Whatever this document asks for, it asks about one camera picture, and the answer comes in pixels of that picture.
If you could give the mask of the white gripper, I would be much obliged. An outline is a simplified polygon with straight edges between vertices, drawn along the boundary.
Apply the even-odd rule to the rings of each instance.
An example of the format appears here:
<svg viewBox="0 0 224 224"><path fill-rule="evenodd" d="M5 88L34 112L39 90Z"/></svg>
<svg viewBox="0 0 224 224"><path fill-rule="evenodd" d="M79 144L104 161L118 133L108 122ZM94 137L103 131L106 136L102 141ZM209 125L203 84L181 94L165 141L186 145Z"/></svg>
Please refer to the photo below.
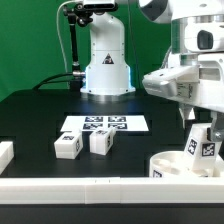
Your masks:
<svg viewBox="0 0 224 224"><path fill-rule="evenodd" d="M224 142L224 53L200 54L193 65L156 70L142 83L148 94L180 103L183 126L195 119L193 106L212 110L207 139Z"/></svg>

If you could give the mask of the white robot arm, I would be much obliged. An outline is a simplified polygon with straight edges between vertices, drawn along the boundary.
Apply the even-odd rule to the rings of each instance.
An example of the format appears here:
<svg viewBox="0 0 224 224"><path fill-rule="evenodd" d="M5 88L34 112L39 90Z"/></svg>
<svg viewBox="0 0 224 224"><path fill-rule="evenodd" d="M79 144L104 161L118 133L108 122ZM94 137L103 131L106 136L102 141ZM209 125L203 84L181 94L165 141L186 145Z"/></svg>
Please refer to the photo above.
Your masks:
<svg viewBox="0 0 224 224"><path fill-rule="evenodd" d="M84 0L93 13L91 62L84 91L119 95L130 91L124 61L124 28L108 12L120 0ZM224 142L224 0L138 0L142 14L171 25L171 51L162 68L148 73L143 86L150 95L176 101L187 119L194 107L211 111L207 139Z"/></svg>

